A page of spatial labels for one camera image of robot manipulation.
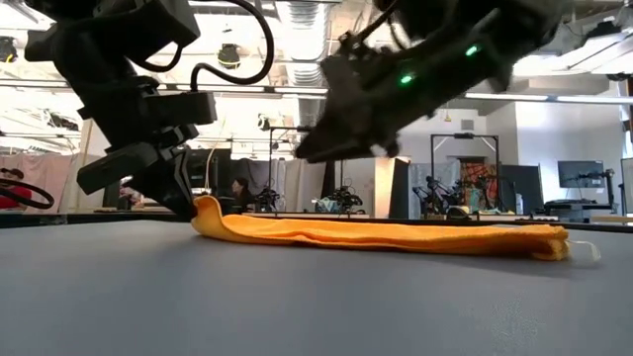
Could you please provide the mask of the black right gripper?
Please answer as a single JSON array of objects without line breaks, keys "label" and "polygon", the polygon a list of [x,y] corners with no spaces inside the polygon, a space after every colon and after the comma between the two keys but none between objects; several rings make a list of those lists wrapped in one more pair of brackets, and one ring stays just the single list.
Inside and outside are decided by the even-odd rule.
[{"label": "black right gripper", "polygon": [[369,28],[339,38],[321,62],[329,89],[322,115],[296,148],[308,163],[394,156],[398,129],[487,80],[509,86],[514,40],[509,9],[459,10],[420,43],[398,51],[366,45]]}]

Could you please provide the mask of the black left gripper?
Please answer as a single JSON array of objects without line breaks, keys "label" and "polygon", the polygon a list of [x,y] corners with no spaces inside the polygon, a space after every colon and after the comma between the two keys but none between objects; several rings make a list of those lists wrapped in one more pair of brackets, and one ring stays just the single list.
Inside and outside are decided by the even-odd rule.
[{"label": "black left gripper", "polygon": [[[181,221],[197,215],[189,174],[191,149],[176,146],[198,135],[196,125],[161,126],[144,99],[162,95],[151,76],[138,74],[119,54],[59,54],[57,71],[80,98],[80,115],[92,119],[119,148],[78,171],[77,183],[92,194],[130,177],[126,183],[174,213]],[[184,183],[187,209],[184,214]]]}]

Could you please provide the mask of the orange microfibre towel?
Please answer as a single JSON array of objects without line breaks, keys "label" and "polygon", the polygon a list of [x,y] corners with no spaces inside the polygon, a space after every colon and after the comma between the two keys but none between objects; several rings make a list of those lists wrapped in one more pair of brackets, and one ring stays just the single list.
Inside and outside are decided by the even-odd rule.
[{"label": "orange microfibre towel", "polygon": [[211,196],[194,200],[192,228],[216,240],[262,245],[306,245],[352,250],[389,249],[415,253],[521,256],[543,261],[569,257],[574,243],[561,226],[516,227],[407,225],[362,220],[265,219],[227,215]]}]

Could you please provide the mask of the large black screen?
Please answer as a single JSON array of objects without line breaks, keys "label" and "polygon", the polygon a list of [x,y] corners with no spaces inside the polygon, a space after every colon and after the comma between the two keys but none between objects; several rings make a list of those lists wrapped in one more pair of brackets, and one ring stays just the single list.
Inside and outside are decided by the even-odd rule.
[{"label": "large black screen", "polygon": [[193,189],[211,191],[216,196],[231,194],[231,150],[193,149],[188,163]]}]

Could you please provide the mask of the tall black panel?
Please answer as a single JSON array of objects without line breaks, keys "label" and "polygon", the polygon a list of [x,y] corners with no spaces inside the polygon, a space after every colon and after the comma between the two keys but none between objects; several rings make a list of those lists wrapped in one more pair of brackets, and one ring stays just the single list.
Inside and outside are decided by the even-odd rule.
[{"label": "tall black panel", "polygon": [[408,169],[409,163],[400,158],[394,160],[394,172],[390,199],[389,218],[394,220],[408,219]]}]

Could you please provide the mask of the person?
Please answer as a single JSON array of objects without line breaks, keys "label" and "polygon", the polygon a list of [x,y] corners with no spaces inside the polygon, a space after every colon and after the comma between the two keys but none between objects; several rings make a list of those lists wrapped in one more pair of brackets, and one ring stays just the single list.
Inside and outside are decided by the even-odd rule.
[{"label": "person", "polygon": [[[1,168],[0,174],[4,179],[11,181],[22,181],[24,179],[24,173],[17,168]],[[15,186],[11,184],[2,184],[0,183],[0,188],[5,188],[11,191],[14,194],[17,194],[23,198],[31,199],[32,192],[24,187]],[[11,198],[0,195],[0,210],[11,210],[11,211],[24,211],[27,208],[26,205],[21,204]]]},{"label": "person", "polygon": [[233,194],[233,208],[239,213],[252,212],[255,207],[254,196],[249,190],[246,178],[236,177],[231,185]]}]

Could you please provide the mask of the red orange patterned poster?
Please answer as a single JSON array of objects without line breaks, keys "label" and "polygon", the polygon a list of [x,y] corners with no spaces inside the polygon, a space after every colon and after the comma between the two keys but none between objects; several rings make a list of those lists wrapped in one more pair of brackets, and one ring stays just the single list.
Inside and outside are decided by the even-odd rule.
[{"label": "red orange patterned poster", "polygon": [[498,207],[497,167],[485,163],[461,163],[460,181],[464,202],[473,211]]}]

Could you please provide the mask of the black ceiling device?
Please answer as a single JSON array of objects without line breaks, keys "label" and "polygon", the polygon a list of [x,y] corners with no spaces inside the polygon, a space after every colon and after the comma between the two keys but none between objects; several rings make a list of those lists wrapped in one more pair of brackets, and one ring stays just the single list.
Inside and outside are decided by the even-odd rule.
[{"label": "black ceiling device", "polygon": [[218,63],[225,69],[237,69],[241,65],[237,44],[222,44],[218,52]]}]

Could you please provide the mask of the long ceiling light strip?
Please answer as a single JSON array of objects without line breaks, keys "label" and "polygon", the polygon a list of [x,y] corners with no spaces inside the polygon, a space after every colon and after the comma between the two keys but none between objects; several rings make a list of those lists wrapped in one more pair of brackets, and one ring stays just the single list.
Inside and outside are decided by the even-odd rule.
[{"label": "long ceiling light strip", "polygon": [[[30,88],[69,91],[70,86],[63,80],[26,80],[0,78],[0,87]],[[236,86],[236,85],[201,85],[202,91],[238,96],[275,96],[299,99],[324,99],[326,88],[289,87],[289,86]],[[596,104],[596,105],[633,105],[633,97],[607,97],[591,95],[538,95],[514,93],[474,93],[467,92],[456,96],[456,99],[507,102],[548,102],[560,104]]]}]

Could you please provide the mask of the silver round ventilation duct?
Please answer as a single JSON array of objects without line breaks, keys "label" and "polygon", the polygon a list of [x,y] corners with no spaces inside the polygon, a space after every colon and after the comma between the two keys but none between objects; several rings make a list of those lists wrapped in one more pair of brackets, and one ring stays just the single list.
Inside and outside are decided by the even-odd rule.
[{"label": "silver round ventilation duct", "polygon": [[276,11],[284,28],[284,52],[292,86],[320,87],[323,76],[319,62],[326,53],[329,6],[305,0],[276,0]]}]

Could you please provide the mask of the black wall monitor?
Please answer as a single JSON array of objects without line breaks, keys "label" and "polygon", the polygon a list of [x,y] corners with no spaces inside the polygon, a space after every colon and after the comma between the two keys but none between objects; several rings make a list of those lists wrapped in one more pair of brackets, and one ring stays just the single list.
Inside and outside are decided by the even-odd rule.
[{"label": "black wall monitor", "polygon": [[[604,171],[603,162],[595,160],[586,161],[559,161],[558,162],[558,177],[559,185],[561,188],[577,188],[573,181],[565,181],[566,178],[576,176],[578,174],[584,174],[589,172],[602,172]],[[593,183],[597,184],[596,188],[603,188],[605,183],[600,180],[593,180]]]}]

